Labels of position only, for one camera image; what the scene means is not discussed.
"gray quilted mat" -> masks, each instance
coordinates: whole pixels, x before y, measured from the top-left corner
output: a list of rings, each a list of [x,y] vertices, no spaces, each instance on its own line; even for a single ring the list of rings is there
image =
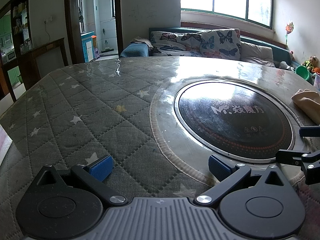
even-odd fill
[[[175,68],[122,59],[118,72],[117,62],[56,70],[0,120],[14,141],[0,166],[0,239],[22,237],[14,211],[46,163],[69,169],[110,154],[115,167],[104,183],[129,198],[195,197],[207,190],[169,163],[153,139],[150,103]]]

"door frame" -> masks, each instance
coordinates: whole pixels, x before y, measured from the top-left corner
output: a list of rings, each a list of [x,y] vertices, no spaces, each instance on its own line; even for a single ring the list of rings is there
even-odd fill
[[[84,54],[81,41],[78,0],[64,0],[68,43],[73,64],[84,63]],[[116,33],[118,54],[123,51],[121,4],[115,0]]]

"mop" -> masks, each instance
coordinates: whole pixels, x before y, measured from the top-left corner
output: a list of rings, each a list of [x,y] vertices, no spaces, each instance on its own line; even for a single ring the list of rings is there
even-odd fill
[[[101,53],[113,51],[114,49],[111,49],[108,45],[108,41],[106,39],[106,33],[105,33],[104,29],[102,31],[103,31],[103,35],[104,35],[104,50],[102,50]]]

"blue cabinet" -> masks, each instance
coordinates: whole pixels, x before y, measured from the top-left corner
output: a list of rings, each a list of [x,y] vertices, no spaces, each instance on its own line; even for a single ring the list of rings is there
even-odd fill
[[[81,35],[84,60],[86,62],[91,61],[95,55],[94,49],[93,49],[93,40],[92,40],[93,35],[94,35],[94,32],[84,33]]]

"quilted table cover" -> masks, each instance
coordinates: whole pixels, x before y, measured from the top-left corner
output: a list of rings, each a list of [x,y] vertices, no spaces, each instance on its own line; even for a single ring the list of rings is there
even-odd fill
[[[45,76],[0,119],[13,140],[0,166],[0,239],[23,237],[15,220],[15,209],[44,164],[69,169],[110,154],[114,168],[103,182],[128,198],[193,198],[206,191],[206,185],[175,168],[154,140],[149,108],[158,88],[164,82],[188,78],[186,70],[190,66],[200,77],[205,75],[204,66],[213,68],[218,76],[228,76],[229,72],[240,76],[246,70],[251,73],[246,80],[256,84],[270,82],[279,93],[283,93],[284,83],[295,86],[297,78],[284,70],[224,61],[215,64],[221,60],[122,58],[72,65]],[[288,102],[298,89],[286,91]],[[320,187],[307,187],[303,180],[295,187],[307,211],[300,236],[318,239]]]

